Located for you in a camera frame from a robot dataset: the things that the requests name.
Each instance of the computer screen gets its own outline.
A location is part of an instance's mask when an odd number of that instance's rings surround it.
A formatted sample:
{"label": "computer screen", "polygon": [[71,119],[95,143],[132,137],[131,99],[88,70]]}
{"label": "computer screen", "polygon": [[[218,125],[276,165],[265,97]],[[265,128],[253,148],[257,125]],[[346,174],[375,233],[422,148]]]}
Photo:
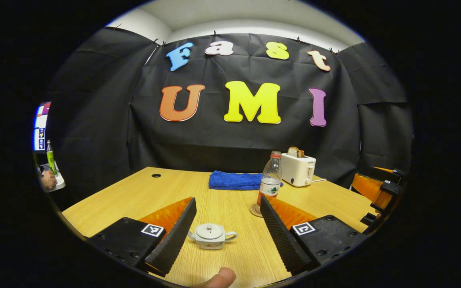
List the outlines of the computer screen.
{"label": "computer screen", "polygon": [[33,150],[37,153],[46,151],[46,122],[51,102],[44,102],[38,106],[33,131]]}

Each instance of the white ceiling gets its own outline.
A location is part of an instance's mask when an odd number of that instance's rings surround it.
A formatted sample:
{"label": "white ceiling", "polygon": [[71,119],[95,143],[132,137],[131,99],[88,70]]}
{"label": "white ceiling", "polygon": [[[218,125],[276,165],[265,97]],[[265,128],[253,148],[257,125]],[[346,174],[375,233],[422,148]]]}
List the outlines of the white ceiling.
{"label": "white ceiling", "polygon": [[327,14],[298,0],[155,0],[140,7],[172,31],[220,20],[270,20],[304,27],[347,45],[364,39]]}

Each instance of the white teapot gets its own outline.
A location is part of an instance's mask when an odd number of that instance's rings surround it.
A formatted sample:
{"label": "white teapot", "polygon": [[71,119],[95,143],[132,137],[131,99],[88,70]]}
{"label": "white teapot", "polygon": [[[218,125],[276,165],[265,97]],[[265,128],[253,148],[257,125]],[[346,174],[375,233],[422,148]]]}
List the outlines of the white teapot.
{"label": "white teapot", "polygon": [[230,231],[225,233],[225,229],[221,225],[206,223],[200,224],[195,228],[195,233],[188,231],[188,237],[197,241],[197,244],[202,249],[221,249],[226,241],[231,241],[238,237],[238,233]]}

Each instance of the blue towel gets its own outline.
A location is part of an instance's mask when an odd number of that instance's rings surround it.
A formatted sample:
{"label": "blue towel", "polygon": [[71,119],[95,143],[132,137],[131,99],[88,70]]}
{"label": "blue towel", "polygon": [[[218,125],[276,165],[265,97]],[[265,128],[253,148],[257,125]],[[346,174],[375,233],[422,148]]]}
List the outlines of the blue towel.
{"label": "blue towel", "polygon": [[209,176],[209,188],[218,190],[259,190],[262,173],[237,174],[214,171]]}

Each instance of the teapot handle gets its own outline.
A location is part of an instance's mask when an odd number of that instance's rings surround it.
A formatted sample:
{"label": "teapot handle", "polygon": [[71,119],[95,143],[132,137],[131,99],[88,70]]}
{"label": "teapot handle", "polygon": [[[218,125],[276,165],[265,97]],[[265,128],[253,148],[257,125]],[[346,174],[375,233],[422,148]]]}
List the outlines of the teapot handle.
{"label": "teapot handle", "polygon": [[193,235],[193,233],[191,231],[188,231],[188,238],[192,239],[192,240],[195,240],[195,236]]}
{"label": "teapot handle", "polygon": [[229,236],[229,235],[232,235],[232,237],[230,238],[225,238],[225,242],[227,241],[231,241],[233,239],[236,239],[236,237],[238,237],[238,233],[234,232],[234,231],[230,231],[230,232],[227,232],[225,233],[225,237]]}

